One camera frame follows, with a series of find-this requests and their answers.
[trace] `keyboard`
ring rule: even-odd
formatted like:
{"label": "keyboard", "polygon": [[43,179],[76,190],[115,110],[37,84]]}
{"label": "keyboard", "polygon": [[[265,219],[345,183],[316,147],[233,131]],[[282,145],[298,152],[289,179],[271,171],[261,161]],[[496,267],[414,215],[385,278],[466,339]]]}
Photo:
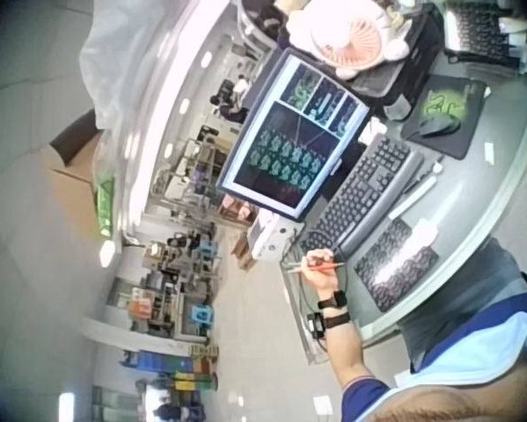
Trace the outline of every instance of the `keyboard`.
{"label": "keyboard", "polygon": [[375,136],[318,221],[306,230],[301,248],[329,248],[340,258],[349,257],[390,211],[422,163],[419,151],[385,135]]}
{"label": "keyboard", "polygon": [[409,249],[406,242],[412,234],[411,227],[399,218],[395,219],[355,266],[355,272],[382,312],[409,292],[439,259],[429,246],[424,246],[410,251],[404,262],[392,271],[383,271],[394,257],[402,256],[404,250]]}
{"label": "keyboard", "polygon": [[511,11],[496,4],[447,4],[445,47],[459,62],[485,62],[517,69],[519,59],[509,56],[509,36],[500,30],[500,18]]}

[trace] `computer monitor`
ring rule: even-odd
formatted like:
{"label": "computer monitor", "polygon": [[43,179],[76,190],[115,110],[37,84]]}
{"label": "computer monitor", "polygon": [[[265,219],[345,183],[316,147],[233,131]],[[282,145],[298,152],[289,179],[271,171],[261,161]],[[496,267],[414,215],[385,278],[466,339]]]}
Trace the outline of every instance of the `computer monitor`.
{"label": "computer monitor", "polygon": [[370,109],[287,49],[267,79],[218,188],[300,222]]}

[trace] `monitor bezel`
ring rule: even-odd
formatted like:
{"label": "monitor bezel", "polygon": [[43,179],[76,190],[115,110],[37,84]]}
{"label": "monitor bezel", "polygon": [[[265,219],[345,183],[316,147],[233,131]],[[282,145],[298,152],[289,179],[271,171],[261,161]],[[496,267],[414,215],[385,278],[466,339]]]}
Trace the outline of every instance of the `monitor bezel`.
{"label": "monitor bezel", "polygon": [[[353,138],[349,141],[347,147],[341,152],[340,160],[342,160],[343,153],[348,149],[349,144],[351,142],[358,142],[358,137],[361,135],[362,131],[369,124],[370,118],[372,117],[372,114],[373,114],[373,109],[369,105],[367,105],[359,96],[357,96],[350,89],[350,87],[347,84],[344,84],[342,81],[340,81],[339,79],[334,77],[330,72],[326,71],[325,69],[322,69],[320,67],[319,63],[313,61],[310,57],[308,57],[304,53],[301,53],[301,52],[295,50],[292,47],[289,47],[289,48],[285,49],[285,51],[282,53],[282,55],[279,58],[279,60],[277,61],[277,63],[274,65],[273,70],[271,71],[271,73],[269,73],[269,75],[267,77],[267,81],[263,85],[263,88],[261,89],[261,92],[259,93],[259,95],[257,96],[257,99],[253,103],[253,110],[258,110],[260,108],[261,104],[265,101],[269,90],[273,87],[274,81],[278,77],[279,73],[281,72],[282,67],[284,66],[285,62],[293,55],[296,58],[300,59],[302,62],[305,62],[306,64],[310,65],[314,69],[316,69],[319,72],[323,73],[326,77],[330,78],[335,83],[341,85],[344,89],[349,91],[351,93],[351,95],[353,95],[355,98],[357,98],[360,102],[362,102],[369,109],[367,111],[367,114],[365,115],[365,118],[362,121],[361,126],[356,129],[355,134],[353,135]],[[230,154],[228,155],[228,158],[226,159],[226,162],[224,163],[224,167],[222,168],[222,171],[220,173],[220,177],[218,178],[218,181],[216,182],[216,189],[218,189],[218,190],[220,190],[222,192],[228,193],[229,195],[232,195],[235,198],[238,198],[238,199],[241,199],[241,200],[245,200],[245,201],[247,201],[247,202],[249,202],[249,203],[251,203],[253,205],[256,205],[256,206],[264,208],[264,209],[267,209],[267,210],[271,211],[272,213],[276,213],[276,214],[278,214],[278,215],[280,215],[282,217],[285,217],[285,218],[287,218],[287,219],[289,219],[289,220],[291,220],[293,222],[303,222],[304,218],[306,217],[306,215],[308,215],[310,210],[316,204],[316,201],[318,200],[318,198],[321,196],[321,190],[323,189],[323,187],[326,184],[327,180],[332,176],[331,174],[324,179],[324,181],[322,182],[322,185],[318,187],[318,190],[313,195],[313,197],[310,198],[310,200],[308,202],[308,205],[306,206],[305,209],[303,209],[303,211],[300,213],[300,215],[298,217],[295,217],[293,215],[289,215],[287,213],[284,213],[281,210],[278,210],[276,208],[270,207],[267,204],[263,204],[263,203],[259,202],[258,200],[254,200],[252,198],[249,198],[249,197],[243,195],[242,193],[238,193],[237,191],[234,191],[233,189],[229,189],[229,188],[223,186],[223,180],[225,179],[226,173],[230,169],[232,162],[236,158],[236,155],[238,153],[239,147],[241,145],[241,140],[245,136],[245,132],[251,126],[253,120],[255,119],[256,114],[257,113],[249,113],[247,115],[247,119],[245,120],[244,126],[242,127],[242,130],[241,130],[241,132],[238,135],[238,139],[234,143],[234,146],[233,146]],[[338,165],[335,164],[332,167],[332,171],[334,169],[336,169],[337,167],[338,167]]]}

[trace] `wristwatch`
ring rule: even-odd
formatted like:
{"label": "wristwatch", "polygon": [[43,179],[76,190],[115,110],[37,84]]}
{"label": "wristwatch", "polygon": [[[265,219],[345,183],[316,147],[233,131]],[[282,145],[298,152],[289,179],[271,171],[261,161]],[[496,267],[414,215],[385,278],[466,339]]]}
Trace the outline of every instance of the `wristwatch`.
{"label": "wristwatch", "polygon": [[347,306],[348,304],[348,298],[345,297],[345,293],[343,293],[341,290],[338,290],[337,292],[333,292],[332,297],[327,299],[326,301],[318,302],[318,309],[323,308],[343,308],[344,306]]}
{"label": "wristwatch", "polygon": [[338,325],[347,324],[349,321],[351,321],[351,317],[349,316],[349,313],[346,312],[345,314],[333,316],[331,318],[324,318],[324,326],[326,330],[328,330],[337,327]]}

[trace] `green logo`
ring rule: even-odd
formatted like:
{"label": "green logo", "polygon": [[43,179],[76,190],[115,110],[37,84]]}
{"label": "green logo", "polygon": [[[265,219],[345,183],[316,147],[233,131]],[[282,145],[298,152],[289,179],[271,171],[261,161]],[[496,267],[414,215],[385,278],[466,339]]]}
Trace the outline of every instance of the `green logo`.
{"label": "green logo", "polygon": [[466,98],[462,92],[452,90],[430,91],[421,110],[422,117],[431,114],[450,114],[463,121],[467,113]]}

